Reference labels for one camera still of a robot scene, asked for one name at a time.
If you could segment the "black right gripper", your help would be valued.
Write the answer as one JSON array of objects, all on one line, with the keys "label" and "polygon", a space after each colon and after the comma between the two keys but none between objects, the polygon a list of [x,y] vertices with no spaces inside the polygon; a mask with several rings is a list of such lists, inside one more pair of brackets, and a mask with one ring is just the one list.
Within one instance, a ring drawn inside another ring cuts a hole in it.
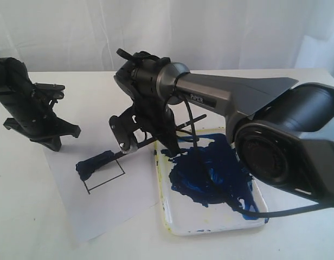
[{"label": "black right gripper", "polygon": [[148,132],[164,145],[171,156],[180,153],[173,112],[160,99],[131,98],[137,123],[142,132]]}]

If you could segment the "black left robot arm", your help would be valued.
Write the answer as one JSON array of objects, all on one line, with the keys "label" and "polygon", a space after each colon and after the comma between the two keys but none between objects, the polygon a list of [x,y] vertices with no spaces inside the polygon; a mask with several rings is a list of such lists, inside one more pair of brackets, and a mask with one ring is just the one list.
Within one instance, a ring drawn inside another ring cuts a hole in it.
[{"label": "black left robot arm", "polygon": [[61,84],[33,83],[25,64],[13,57],[0,58],[0,103],[10,113],[3,126],[31,142],[58,152],[61,137],[78,138],[81,129],[59,118],[53,107],[64,98]]}]

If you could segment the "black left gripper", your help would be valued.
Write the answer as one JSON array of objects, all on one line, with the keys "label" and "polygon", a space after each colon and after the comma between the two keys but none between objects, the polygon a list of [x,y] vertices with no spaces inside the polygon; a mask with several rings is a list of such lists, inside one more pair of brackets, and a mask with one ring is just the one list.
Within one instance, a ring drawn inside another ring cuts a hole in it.
[{"label": "black left gripper", "polygon": [[6,119],[3,126],[54,152],[60,150],[62,136],[79,137],[81,129],[78,125],[58,118],[50,106],[38,105],[35,99],[19,94],[4,94],[3,106],[11,117]]}]

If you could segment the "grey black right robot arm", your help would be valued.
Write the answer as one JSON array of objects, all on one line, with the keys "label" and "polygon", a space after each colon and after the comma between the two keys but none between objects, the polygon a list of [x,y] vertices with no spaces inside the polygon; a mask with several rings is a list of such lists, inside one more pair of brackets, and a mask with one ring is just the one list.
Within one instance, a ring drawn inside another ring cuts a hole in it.
[{"label": "grey black right robot arm", "polygon": [[334,206],[334,87],[290,77],[194,74],[182,63],[146,51],[125,60],[114,80],[133,104],[110,118],[125,154],[134,135],[150,133],[179,152],[172,105],[189,102],[224,117],[226,138],[262,182],[322,206]]}]

